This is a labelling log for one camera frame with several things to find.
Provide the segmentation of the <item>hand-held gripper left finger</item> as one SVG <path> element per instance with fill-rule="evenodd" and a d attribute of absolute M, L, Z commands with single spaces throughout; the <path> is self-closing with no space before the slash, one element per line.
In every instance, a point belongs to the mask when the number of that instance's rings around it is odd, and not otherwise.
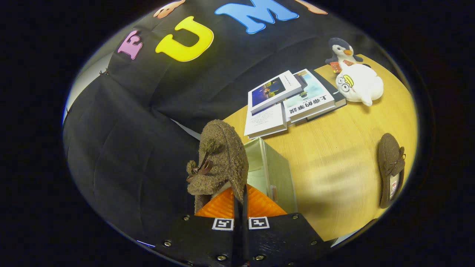
<path fill-rule="evenodd" d="M 154 252 L 183 267 L 242 264 L 242 206 L 231 189 L 212 198 L 199 215 L 174 214 L 161 225 Z"/>

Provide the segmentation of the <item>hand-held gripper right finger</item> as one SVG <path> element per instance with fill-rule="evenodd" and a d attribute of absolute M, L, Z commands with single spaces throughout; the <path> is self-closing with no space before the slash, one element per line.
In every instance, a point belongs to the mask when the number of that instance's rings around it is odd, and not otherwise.
<path fill-rule="evenodd" d="M 244 190 L 243 257 L 248 267 L 307 267 L 327 253 L 327 242 L 301 213 L 251 217 Z"/>

